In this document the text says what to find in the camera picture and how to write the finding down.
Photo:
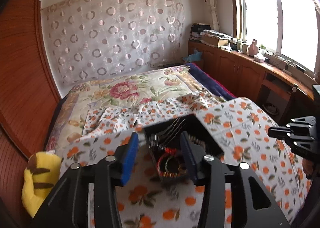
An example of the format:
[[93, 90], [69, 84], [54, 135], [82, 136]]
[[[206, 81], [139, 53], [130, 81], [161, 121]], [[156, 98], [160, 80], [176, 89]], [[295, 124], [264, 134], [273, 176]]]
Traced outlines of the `person's right hand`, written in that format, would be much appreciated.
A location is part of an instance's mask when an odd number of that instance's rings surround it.
[[317, 167], [313, 162], [303, 158], [302, 166], [308, 179], [312, 180], [317, 175]]

